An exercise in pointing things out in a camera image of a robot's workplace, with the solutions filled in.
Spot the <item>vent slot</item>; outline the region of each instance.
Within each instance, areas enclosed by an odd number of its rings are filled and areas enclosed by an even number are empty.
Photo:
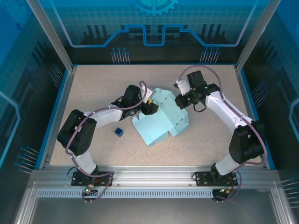
[[[103,189],[87,196],[98,197]],[[39,189],[38,197],[81,198],[83,189]],[[211,189],[107,189],[103,198],[213,198]]]

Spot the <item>blue frame edge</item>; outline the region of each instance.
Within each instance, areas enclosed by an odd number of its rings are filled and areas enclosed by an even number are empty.
[[[55,101],[55,104],[54,104],[54,107],[53,107],[53,110],[52,110],[52,114],[51,114],[51,117],[50,117],[50,120],[49,120],[49,123],[48,123],[48,127],[47,127],[47,130],[46,130],[45,136],[43,138],[43,143],[42,143],[42,146],[41,146],[41,150],[38,154],[36,165],[35,165],[34,169],[39,169],[39,167],[42,163],[43,154],[45,153],[45,150],[46,150],[47,141],[48,141],[48,138],[49,138],[49,135],[50,135],[50,131],[51,131],[53,122],[54,122],[54,118],[56,116],[56,112],[57,112],[57,109],[58,109],[58,104],[59,104],[59,101],[61,99],[62,91],[64,89],[64,85],[65,85],[65,81],[66,81],[66,78],[68,76],[68,73],[69,73],[69,71],[65,70],[64,77],[62,79],[62,82],[61,82],[61,85],[60,85],[60,88],[59,88],[59,91],[58,91],[58,94],[57,94],[57,97],[56,97],[56,101]]]
[[[257,114],[256,106],[254,104],[254,101],[253,101],[253,98],[252,98],[252,95],[251,95],[251,91],[249,89],[249,85],[248,85],[248,82],[247,82],[244,70],[241,69],[240,73],[241,73],[241,76],[242,76],[242,79],[243,79],[243,82],[244,82],[244,85],[245,85],[245,89],[246,89],[246,92],[247,92],[247,95],[248,95],[248,98],[249,98],[249,101],[250,101],[250,105],[252,107],[254,118],[256,120],[259,120],[260,118],[259,118],[259,116]],[[269,150],[269,146],[268,146],[268,142],[267,141],[266,141],[266,148],[267,148],[267,153],[268,153],[268,164],[269,164],[269,168],[270,169],[276,169],[275,165],[274,165],[274,162],[273,162],[273,159],[272,159],[271,152]]]

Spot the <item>circuit graphic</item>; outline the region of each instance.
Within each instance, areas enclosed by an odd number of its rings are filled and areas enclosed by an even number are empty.
[[[140,13],[145,13],[147,16],[156,16],[168,13],[169,9],[174,9],[174,5],[178,0],[132,0],[135,9],[139,9]]]
[[[9,14],[17,23],[26,18],[27,7],[25,0],[0,0],[0,7],[5,6]]]

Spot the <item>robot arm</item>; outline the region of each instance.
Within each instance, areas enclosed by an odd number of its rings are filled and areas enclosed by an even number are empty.
[[[183,109],[201,102],[221,118],[233,135],[229,154],[211,167],[210,173],[216,183],[247,160],[263,154],[263,147],[244,120],[252,124],[262,138],[264,126],[261,122],[245,116],[225,97],[226,103],[224,103],[219,87],[215,84],[207,85],[200,71],[187,75],[187,78],[190,85],[184,80],[177,80],[174,84],[181,91],[175,99],[177,106]]]
[[[86,120],[68,149],[68,153],[72,155],[72,158],[81,170],[89,175],[97,175],[97,166],[92,160],[88,150],[95,129],[111,122],[123,120],[139,110],[145,115],[154,114],[157,112],[158,106],[148,101],[152,94],[154,94],[154,92],[148,88],[147,91],[145,91],[145,86],[140,90],[139,87],[130,85],[126,89],[124,96],[111,103],[107,109],[94,113]],[[142,98],[143,102],[140,106],[129,110],[125,109],[136,105]],[[79,110],[74,110],[70,113],[57,137],[57,140],[64,148],[66,148],[80,122],[91,113],[93,112],[81,112]]]

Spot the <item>glass panel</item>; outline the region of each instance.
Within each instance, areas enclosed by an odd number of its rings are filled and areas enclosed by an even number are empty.
[[[26,1],[0,0],[0,30],[0,219],[11,223],[65,67]],[[26,146],[37,153],[20,150]]]
[[[298,1],[280,2],[244,66],[282,180],[299,179],[298,8]]]
[[[268,0],[42,0],[73,63],[236,63]]]

